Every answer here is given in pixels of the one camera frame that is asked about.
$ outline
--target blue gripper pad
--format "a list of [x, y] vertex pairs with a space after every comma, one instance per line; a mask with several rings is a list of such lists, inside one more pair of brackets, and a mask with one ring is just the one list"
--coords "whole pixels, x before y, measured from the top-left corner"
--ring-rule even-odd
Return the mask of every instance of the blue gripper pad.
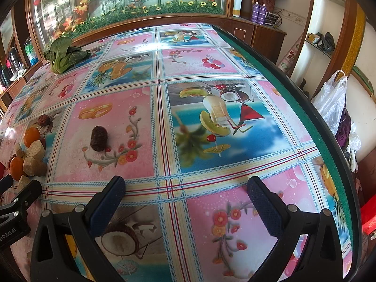
[[102, 192], [97, 193], [87, 204], [89, 234], [101, 236], [115, 213], [125, 194], [125, 182], [120, 176], [114, 176]]
[[280, 238], [283, 234], [283, 221], [272, 203], [272, 199], [274, 199], [272, 194], [276, 197], [278, 195], [271, 193], [257, 176], [249, 178], [247, 193], [269, 234]]
[[0, 196], [5, 193], [13, 184], [13, 178], [11, 175], [6, 175], [2, 180], [0, 180]]

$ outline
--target purple bottle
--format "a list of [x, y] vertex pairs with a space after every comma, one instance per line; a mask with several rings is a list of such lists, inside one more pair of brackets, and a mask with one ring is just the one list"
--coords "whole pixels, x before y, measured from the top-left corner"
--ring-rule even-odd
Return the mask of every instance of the purple bottle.
[[265, 4], [263, 4], [262, 6], [260, 6], [259, 15], [257, 17], [257, 24], [264, 24], [265, 17], [266, 17], [266, 7], [265, 7]]
[[255, 22], [255, 23], [257, 22], [257, 17], [258, 17], [259, 10], [260, 10], [260, 5], [258, 4], [258, 2], [256, 2], [252, 6], [252, 16], [251, 16], [251, 21], [252, 22]]

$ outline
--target plastic bottle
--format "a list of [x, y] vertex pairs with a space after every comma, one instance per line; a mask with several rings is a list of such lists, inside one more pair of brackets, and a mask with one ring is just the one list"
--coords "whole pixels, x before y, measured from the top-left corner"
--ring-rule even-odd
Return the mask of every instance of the plastic bottle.
[[266, 7], [265, 7], [265, 4], [263, 4], [262, 6], [260, 6], [259, 15], [257, 17], [257, 24], [264, 24], [265, 17], [266, 17]]
[[31, 38], [28, 37], [25, 41], [25, 51], [27, 54], [27, 57], [30, 61], [30, 64], [33, 66], [38, 62], [38, 57], [36, 56], [33, 43], [31, 43]]
[[257, 17], [258, 17], [259, 11], [260, 11], [260, 5], [258, 4], [258, 2], [256, 2], [252, 6], [252, 16], [251, 16], [252, 22], [255, 22], [255, 23], [257, 22]]

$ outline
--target orange fruit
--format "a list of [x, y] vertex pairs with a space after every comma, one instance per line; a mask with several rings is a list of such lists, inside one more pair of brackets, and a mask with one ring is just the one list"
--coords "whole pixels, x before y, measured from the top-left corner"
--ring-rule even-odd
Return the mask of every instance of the orange fruit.
[[15, 181], [19, 181], [22, 175], [27, 176], [23, 169], [23, 159], [20, 157], [14, 157], [9, 164], [9, 170], [11, 171], [11, 176]]
[[33, 143], [36, 140], [40, 140], [41, 133], [39, 132], [38, 128], [30, 127], [26, 129], [25, 135], [24, 135], [24, 144], [26, 147], [30, 147], [31, 143]]

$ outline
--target green leafy vegetable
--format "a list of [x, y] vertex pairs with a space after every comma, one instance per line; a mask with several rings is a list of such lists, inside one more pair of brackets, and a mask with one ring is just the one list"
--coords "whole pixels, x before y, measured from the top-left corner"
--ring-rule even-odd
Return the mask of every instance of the green leafy vegetable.
[[83, 51], [79, 47], [71, 47], [72, 39], [69, 37], [57, 38], [50, 50], [43, 53], [44, 58], [51, 62], [52, 71], [62, 74], [70, 67], [78, 64], [90, 56], [90, 51]]

